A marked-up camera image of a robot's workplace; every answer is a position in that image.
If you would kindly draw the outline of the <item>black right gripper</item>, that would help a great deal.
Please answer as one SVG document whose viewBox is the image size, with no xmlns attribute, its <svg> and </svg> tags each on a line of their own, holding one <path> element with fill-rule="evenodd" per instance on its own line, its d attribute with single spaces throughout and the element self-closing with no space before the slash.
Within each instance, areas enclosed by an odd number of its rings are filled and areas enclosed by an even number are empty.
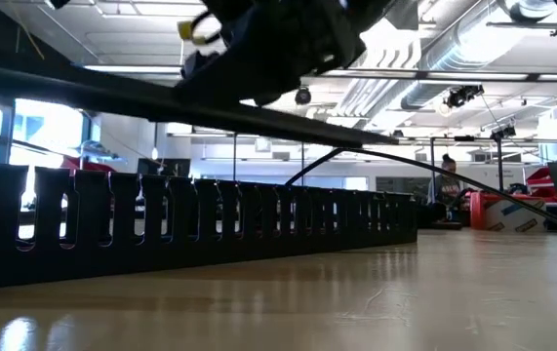
<svg viewBox="0 0 557 351">
<path fill-rule="evenodd" d="M 391 9 L 391 0 L 202 1 L 226 51 L 189 58 L 176 97 L 258 106 L 298 89 L 304 75 L 348 67 L 365 52 L 360 34 Z"/>
</svg>

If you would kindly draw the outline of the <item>black duct cover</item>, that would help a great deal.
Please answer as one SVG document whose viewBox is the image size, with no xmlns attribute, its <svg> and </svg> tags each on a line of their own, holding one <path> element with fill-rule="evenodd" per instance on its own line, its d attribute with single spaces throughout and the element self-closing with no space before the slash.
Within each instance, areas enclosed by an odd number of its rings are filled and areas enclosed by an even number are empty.
<svg viewBox="0 0 557 351">
<path fill-rule="evenodd" d="M 151 122 L 181 122 L 243 134 L 275 137 L 337 147 L 397 144 L 392 136 L 239 105 L 218 108 L 183 104 L 169 90 L 97 71 L 40 62 L 0 61 L 0 96 L 62 103 L 97 112 L 140 117 Z"/>
</svg>

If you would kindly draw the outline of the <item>black slotted cable duct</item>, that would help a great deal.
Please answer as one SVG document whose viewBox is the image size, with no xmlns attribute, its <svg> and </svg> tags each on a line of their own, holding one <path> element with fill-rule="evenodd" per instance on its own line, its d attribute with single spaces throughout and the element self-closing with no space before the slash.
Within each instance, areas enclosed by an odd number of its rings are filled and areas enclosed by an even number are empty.
<svg viewBox="0 0 557 351">
<path fill-rule="evenodd" d="M 0 287 L 416 240 L 377 193 L 0 164 Z"/>
</svg>

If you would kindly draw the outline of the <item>ceiling light bar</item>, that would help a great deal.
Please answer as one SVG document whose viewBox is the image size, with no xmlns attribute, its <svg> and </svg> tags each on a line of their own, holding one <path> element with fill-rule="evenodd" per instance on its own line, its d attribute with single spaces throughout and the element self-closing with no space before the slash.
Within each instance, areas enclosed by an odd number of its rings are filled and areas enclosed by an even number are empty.
<svg viewBox="0 0 557 351">
<path fill-rule="evenodd" d="M 124 74 L 179 74 L 179 65 L 114 65 L 114 64 L 93 64 L 84 65 L 85 69 Z"/>
</svg>

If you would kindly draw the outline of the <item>black background monitor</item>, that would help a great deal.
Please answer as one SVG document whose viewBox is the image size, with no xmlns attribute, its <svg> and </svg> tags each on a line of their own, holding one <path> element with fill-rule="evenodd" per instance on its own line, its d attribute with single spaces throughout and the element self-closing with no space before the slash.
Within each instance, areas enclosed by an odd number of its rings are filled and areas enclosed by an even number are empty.
<svg viewBox="0 0 557 351">
<path fill-rule="evenodd" d="M 190 159 L 138 159 L 138 173 L 141 175 L 189 177 L 190 166 Z"/>
</svg>

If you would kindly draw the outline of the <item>red storage bins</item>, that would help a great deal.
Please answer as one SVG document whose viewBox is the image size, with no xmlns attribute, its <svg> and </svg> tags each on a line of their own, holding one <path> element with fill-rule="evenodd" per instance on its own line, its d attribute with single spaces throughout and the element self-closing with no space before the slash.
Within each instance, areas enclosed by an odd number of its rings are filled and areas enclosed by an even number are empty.
<svg viewBox="0 0 557 351">
<path fill-rule="evenodd" d="M 84 170 L 84 171 L 95 171 L 95 172 L 106 172 L 106 173 L 115 172 L 115 169 L 105 164 L 89 162 L 89 161 L 85 161 L 84 159 L 70 157 L 70 156 L 62 157 L 60 167 L 64 169 L 71 169 L 71 170 Z"/>
</svg>

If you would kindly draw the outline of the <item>person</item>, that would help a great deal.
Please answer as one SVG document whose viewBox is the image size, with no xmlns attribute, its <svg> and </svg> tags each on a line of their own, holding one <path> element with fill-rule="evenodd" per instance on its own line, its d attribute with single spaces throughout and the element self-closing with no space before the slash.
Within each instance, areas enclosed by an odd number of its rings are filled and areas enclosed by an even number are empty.
<svg viewBox="0 0 557 351">
<path fill-rule="evenodd" d="M 448 218 L 457 221 L 461 219 L 460 213 L 468 209 L 466 192 L 466 189 L 460 187 L 457 179 L 439 174 L 429 183 L 427 204 L 444 204 L 447 207 Z"/>
</svg>

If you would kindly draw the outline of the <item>grey black work glove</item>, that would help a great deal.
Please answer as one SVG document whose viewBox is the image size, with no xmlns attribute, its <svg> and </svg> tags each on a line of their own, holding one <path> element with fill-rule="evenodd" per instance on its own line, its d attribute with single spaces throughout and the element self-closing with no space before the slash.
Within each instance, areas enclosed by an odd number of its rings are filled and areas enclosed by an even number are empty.
<svg viewBox="0 0 557 351">
<path fill-rule="evenodd" d="M 417 206 L 418 229 L 460 230 L 462 223 L 448 218 L 447 207 L 441 203 Z"/>
</svg>

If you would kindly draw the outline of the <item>black background stand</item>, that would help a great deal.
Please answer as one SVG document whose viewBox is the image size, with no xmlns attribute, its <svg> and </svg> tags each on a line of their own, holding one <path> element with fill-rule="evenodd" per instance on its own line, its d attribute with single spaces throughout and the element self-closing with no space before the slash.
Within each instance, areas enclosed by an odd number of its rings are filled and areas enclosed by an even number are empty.
<svg viewBox="0 0 557 351">
<path fill-rule="evenodd" d="M 428 138 L 428 161 L 432 165 L 441 166 L 444 155 L 456 161 L 457 172 L 469 178 L 503 190 L 517 173 L 504 163 L 506 156 L 502 140 L 481 137 L 480 135 L 439 135 Z"/>
</svg>

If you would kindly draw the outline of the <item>orange tape dispenser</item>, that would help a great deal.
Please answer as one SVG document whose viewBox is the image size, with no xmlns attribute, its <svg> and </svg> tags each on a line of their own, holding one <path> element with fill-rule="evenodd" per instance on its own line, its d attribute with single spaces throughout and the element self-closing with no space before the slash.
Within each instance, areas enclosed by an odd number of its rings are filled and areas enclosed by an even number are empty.
<svg viewBox="0 0 557 351">
<path fill-rule="evenodd" d="M 545 218 L 522 206 L 486 192 L 469 196 L 470 225 L 475 230 L 495 232 L 539 232 Z"/>
</svg>

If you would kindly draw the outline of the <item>red background bin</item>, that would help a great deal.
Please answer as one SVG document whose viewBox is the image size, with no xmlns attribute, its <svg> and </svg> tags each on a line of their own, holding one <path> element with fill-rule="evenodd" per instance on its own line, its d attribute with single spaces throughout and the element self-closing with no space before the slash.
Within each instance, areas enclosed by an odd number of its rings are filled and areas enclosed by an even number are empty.
<svg viewBox="0 0 557 351">
<path fill-rule="evenodd" d="M 551 180 L 548 167 L 538 168 L 534 173 L 527 177 L 526 182 L 528 188 L 532 191 L 539 188 L 547 188 L 553 186 L 553 181 Z"/>
</svg>

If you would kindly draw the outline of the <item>silver ceiling ventilation duct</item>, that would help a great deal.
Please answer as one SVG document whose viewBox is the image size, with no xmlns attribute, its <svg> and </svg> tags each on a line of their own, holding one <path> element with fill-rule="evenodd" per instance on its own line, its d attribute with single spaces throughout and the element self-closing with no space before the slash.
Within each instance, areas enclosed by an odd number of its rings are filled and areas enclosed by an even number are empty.
<svg viewBox="0 0 557 351">
<path fill-rule="evenodd" d="M 526 37 L 525 24 L 557 10 L 554 0 L 481 0 L 422 56 L 421 70 L 479 70 Z"/>
</svg>

